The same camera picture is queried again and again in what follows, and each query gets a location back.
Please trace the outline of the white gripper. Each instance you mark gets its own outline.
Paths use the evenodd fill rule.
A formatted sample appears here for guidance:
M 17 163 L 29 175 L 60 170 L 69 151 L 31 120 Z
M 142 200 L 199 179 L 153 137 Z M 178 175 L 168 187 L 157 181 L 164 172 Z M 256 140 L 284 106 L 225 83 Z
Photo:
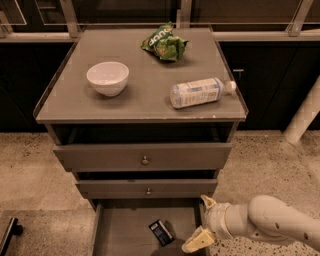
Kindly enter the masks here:
M 207 228 L 199 226 L 191 237 L 182 245 L 182 251 L 193 253 L 202 248 L 208 247 L 220 240 L 230 240 L 233 238 L 226 225 L 226 211 L 230 207 L 229 203 L 216 203 L 214 199 L 205 194 L 201 199 L 206 207 L 205 223 Z

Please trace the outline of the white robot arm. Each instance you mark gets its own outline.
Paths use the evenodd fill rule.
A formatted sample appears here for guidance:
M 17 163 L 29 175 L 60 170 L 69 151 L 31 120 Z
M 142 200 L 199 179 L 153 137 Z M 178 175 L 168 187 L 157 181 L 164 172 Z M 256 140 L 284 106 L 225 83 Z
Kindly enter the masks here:
M 283 131 L 240 131 L 218 190 L 204 196 L 204 223 L 183 245 L 192 252 L 244 237 L 319 249 L 320 142 L 307 127 L 319 113 L 315 83 Z

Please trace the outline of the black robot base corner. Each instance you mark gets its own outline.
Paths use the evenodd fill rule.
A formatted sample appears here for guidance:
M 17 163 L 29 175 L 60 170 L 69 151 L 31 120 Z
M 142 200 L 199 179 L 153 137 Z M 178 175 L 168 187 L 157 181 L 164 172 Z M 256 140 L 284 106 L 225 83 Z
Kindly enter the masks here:
M 11 218 L 0 242 L 0 256 L 5 256 L 13 236 L 20 236 L 24 228 L 19 224 L 18 218 Z

